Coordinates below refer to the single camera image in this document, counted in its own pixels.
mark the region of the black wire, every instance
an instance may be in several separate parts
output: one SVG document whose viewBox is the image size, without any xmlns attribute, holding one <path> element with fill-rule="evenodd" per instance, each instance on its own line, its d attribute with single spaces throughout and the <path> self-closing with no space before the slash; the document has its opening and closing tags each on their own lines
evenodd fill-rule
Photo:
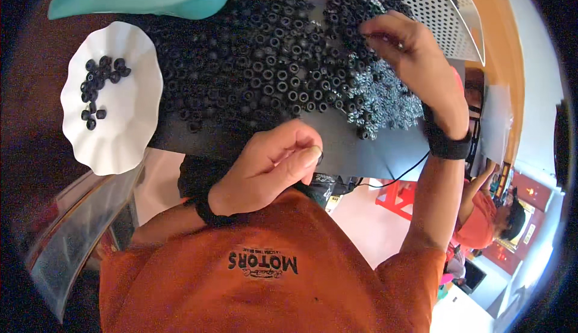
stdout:
<svg viewBox="0 0 578 333">
<path fill-rule="evenodd" d="M 396 181 L 398 181 L 399 179 L 403 178 L 409 171 L 415 169 L 415 168 L 417 167 L 417 165 L 419 165 L 422 161 L 425 160 L 426 157 L 428 157 L 429 154 L 430 154 L 430 152 L 428 151 L 428 152 L 420 159 L 420 161 L 418 161 L 415 165 L 413 165 L 413 166 L 410 167 L 408 170 L 406 170 L 406 172 L 404 172 L 403 174 L 401 174 L 401 175 L 399 176 L 399 178 L 394 179 L 394 180 L 388 182 L 388 183 L 385 184 L 385 185 L 373 186 L 373 185 L 371 185 L 371 184 L 360 184 L 361 181 L 362 181 L 362 179 L 360 179 L 359 182 L 358 182 L 353 188 L 356 188 L 356 187 L 361 186 L 361 185 L 367 185 L 367 186 L 371 186 L 371 187 L 373 187 L 373 188 L 382 188 L 382 187 L 391 185 L 391 184 L 395 183 Z M 349 186 L 349 184 L 343 184 L 343 183 L 337 183 L 337 184 Z"/>
</svg>

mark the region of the orange shirt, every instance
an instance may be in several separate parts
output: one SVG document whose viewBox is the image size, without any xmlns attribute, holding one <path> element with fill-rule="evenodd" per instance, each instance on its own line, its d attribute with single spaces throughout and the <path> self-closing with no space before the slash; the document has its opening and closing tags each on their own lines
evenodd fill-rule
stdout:
<svg viewBox="0 0 578 333">
<path fill-rule="evenodd" d="M 104 332 L 428 332 L 445 256 L 434 249 L 400 253 L 374 271 L 325 211 L 290 190 L 242 226 L 106 257 L 101 326 Z"/>
<path fill-rule="evenodd" d="M 453 238 L 464 247 L 484 249 L 494 239 L 494 221 L 497 213 L 491 197 L 479 191 L 473 196 L 473 211 Z"/>
</svg>

